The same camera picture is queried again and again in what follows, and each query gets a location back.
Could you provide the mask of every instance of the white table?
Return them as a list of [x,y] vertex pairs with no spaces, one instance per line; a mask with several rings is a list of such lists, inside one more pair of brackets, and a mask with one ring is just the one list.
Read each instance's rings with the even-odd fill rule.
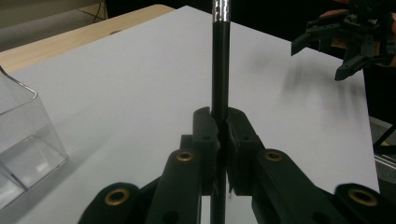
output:
[[[161,175],[192,113],[211,104],[211,20],[183,7],[12,73],[39,93],[69,161],[0,223],[77,223],[102,188]],[[291,57],[290,42],[233,24],[230,106],[318,187],[378,190],[363,76],[334,81],[340,63],[311,49]],[[250,198],[229,198],[226,220],[254,223]]]

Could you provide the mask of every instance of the clear plastic container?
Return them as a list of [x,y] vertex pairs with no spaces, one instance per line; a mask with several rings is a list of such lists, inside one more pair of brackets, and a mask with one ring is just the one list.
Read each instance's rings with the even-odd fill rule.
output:
[[37,93],[0,67],[0,211],[66,160]]

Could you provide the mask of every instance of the black rod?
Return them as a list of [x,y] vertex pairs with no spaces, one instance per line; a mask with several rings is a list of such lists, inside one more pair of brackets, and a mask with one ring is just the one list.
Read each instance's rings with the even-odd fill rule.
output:
[[217,190],[210,199],[210,223],[225,223],[226,148],[230,61],[230,0],[213,0],[212,111],[219,129]]

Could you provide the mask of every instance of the wooden surface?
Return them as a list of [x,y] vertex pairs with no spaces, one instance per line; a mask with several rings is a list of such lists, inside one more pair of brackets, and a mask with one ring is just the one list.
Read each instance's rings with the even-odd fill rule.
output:
[[0,65],[8,73],[12,73],[173,10],[173,8],[163,5],[145,7],[110,20],[101,21],[15,49],[9,49],[0,52]]

